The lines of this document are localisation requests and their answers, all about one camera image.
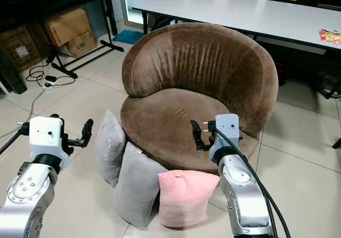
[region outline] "box label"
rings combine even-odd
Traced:
[[[18,55],[20,58],[29,55],[29,52],[28,52],[27,48],[26,48],[24,45],[23,45],[23,46],[20,46],[20,47],[18,47],[18,48],[16,48],[15,51],[17,52],[17,55]]]

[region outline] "chair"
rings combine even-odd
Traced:
[[[278,77],[268,52],[249,37],[213,24],[155,30],[131,48],[122,69],[128,93],[123,129],[168,169],[217,173],[208,153],[196,151],[190,120],[214,120],[222,113],[239,115],[239,146],[249,157],[277,98]]]
[[[339,138],[337,140],[337,142],[335,142],[335,144],[332,146],[333,149],[338,149],[341,147],[341,138]]]

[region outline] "pillow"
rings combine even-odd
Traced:
[[[95,162],[102,177],[113,187],[121,169],[125,134],[121,124],[107,109],[95,142]]]
[[[187,227],[208,219],[208,199],[220,178],[194,170],[160,173],[159,218],[164,226]]]
[[[139,229],[147,228],[160,190],[158,174],[165,171],[162,165],[127,143],[113,202],[122,219]]]

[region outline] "armchair seat cushion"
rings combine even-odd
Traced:
[[[204,121],[216,114],[230,113],[220,101],[204,94],[177,89],[163,89],[147,97],[128,97],[121,110],[121,123],[128,139],[144,153],[169,170],[198,170],[217,174],[208,152],[197,152],[190,120],[204,128]],[[208,144],[209,133],[203,133]],[[243,133],[239,146],[247,157],[258,141]]]

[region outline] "black cable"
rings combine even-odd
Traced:
[[[45,65],[39,65],[39,66],[30,68],[29,74],[28,74],[28,76],[26,77],[26,81],[28,81],[28,82],[36,82],[37,85],[38,85],[39,87],[42,87],[42,88],[43,88],[43,86],[40,84],[39,81],[41,81],[42,79],[45,78],[46,75],[45,75],[44,67],[46,67],[46,66],[48,66],[48,65],[49,65],[49,63],[47,63],[47,64],[45,64]],[[43,69],[42,69],[42,70],[37,70],[37,71],[34,71],[34,72],[33,72],[33,70],[36,69],[36,68],[43,68]],[[75,78],[69,77],[69,76],[60,76],[60,77],[56,77],[57,80],[58,80],[59,78],[71,78],[72,81],[69,82],[69,83],[64,83],[64,84],[51,84],[51,83],[45,83],[45,84],[48,84],[46,87],[70,85],[70,84],[73,84],[73,83],[76,81]]]
[[[240,152],[240,150],[231,142],[231,140],[229,138],[227,138],[220,130],[218,130],[217,128],[213,127],[212,129],[213,132],[217,132],[220,136],[223,137],[224,140],[226,140],[226,142],[229,143],[229,145],[238,153],[238,155],[241,157],[241,159],[243,160],[243,162],[245,163],[245,165],[249,168],[249,170],[251,171],[252,175],[254,175],[265,199],[269,200],[271,205],[274,207],[281,223],[282,223],[282,226],[283,226],[283,229],[284,229],[284,232],[286,234],[286,237],[287,238],[291,238],[291,235],[290,235],[290,232],[289,232],[289,229],[288,229],[288,226],[286,224],[286,221],[284,220],[283,218],[283,215],[282,213],[280,212],[279,208],[277,207],[276,203],[273,201],[272,197],[270,196],[269,192],[267,191],[267,189],[265,188],[265,186],[263,185],[263,183],[259,180],[256,172],[253,170],[252,166],[249,164],[247,158]]]
[[[45,65],[39,65],[39,66],[30,68],[28,76],[26,77],[26,81],[36,82],[40,87],[42,87],[42,85],[39,83],[39,81],[45,77],[44,67],[48,66],[48,64],[49,63],[47,63]],[[43,68],[43,70],[37,70],[37,71],[32,72],[34,69],[37,69],[37,68]]]
[[[57,77],[57,80],[59,79],[59,78],[63,78],[63,77],[65,77],[65,78],[71,78],[72,79],[72,81],[71,82],[68,82],[68,83],[64,83],[64,84],[50,84],[50,86],[61,86],[61,85],[70,85],[70,84],[73,84],[76,80],[75,80],[75,78],[73,78],[73,77],[69,77],[69,76],[61,76],[61,77]]]
[[[275,219],[273,217],[273,213],[272,213],[272,209],[271,209],[271,205],[269,203],[269,199],[265,196],[264,197],[265,199],[265,203],[266,203],[266,207],[267,207],[267,210],[269,212],[269,217],[270,217],[270,222],[271,222],[271,227],[272,227],[272,233],[273,233],[273,237],[274,238],[278,238],[278,235],[277,235],[277,229],[276,229],[276,223],[275,223]]]

